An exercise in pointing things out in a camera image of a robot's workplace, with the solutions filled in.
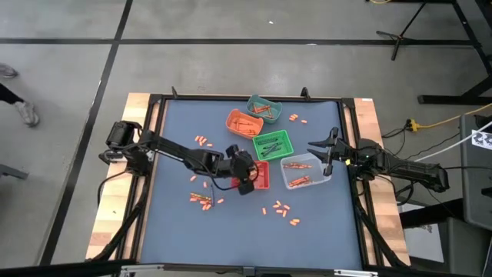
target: gray floor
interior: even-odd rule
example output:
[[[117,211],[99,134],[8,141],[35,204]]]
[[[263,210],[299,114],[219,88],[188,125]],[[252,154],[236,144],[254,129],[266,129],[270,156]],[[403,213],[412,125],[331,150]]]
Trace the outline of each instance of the gray floor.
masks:
[[[460,1],[470,24],[491,49],[490,29],[473,1]],[[124,0],[0,1],[3,38],[113,38]],[[418,5],[370,5],[356,0],[134,0],[124,38],[378,38],[399,32]],[[409,29],[412,38],[466,38],[450,6],[428,5]],[[30,172],[28,181],[0,179],[0,267],[35,264],[109,45],[0,45],[0,61],[21,75],[2,83],[38,106],[40,126],[28,129],[0,105],[0,162]],[[312,95],[374,98],[382,132],[406,118],[433,123],[474,107],[418,105],[420,94],[458,95],[486,76],[469,48],[391,48],[312,45],[121,45],[108,80],[81,174],[53,262],[85,257],[96,213],[96,189],[107,166],[97,158],[129,92]],[[407,134],[407,157],[457,133],[457,122]],[[402,138],[385,141],[396,150]],[[429,162],[459,165],[459,150]],[[441,201],[461,196],[460,173]],[[434,204],[417,187],[414,199]]]

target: white label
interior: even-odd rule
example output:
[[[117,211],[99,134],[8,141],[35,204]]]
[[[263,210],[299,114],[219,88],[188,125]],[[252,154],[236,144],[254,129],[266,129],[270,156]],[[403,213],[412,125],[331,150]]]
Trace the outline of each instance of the white label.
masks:
[[[471,136],[472,145],[492,150],[492,134],[475,130],[471,130],[471,133],[474,134]]]

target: pant leg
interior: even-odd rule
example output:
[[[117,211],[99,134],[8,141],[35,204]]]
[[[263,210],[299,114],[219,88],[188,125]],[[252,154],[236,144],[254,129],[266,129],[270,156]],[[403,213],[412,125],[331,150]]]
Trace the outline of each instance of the pant leg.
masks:
[[[18,97],[10,89],[6,88],[4,85],[0,84],[0,101],[5,101],[12,105],[16,102],[23,102],[24,100]]]

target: orange tray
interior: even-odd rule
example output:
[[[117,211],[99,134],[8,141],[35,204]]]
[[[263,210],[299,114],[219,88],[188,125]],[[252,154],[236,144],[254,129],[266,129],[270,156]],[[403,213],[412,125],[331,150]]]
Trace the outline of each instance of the orange tray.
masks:
[[[235,108],[229,113],[225,125],[234,134],[246,139],[253,139],[260,134],[261,128],[263,128],[263,119],[246,115]]]

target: person's foot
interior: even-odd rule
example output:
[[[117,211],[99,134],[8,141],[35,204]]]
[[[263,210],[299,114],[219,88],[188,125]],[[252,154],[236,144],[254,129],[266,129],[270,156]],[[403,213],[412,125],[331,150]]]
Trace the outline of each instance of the person's foot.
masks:
[[[29,102],[16,102],[14,106],[22,117],[22,121],[29,126],[34,127],[39,123],[39,117],[34,110],[34,105]]]
[[[0,76],[3,78],[14,78],[17,75],[18,72],[15,69],[0,62]]]

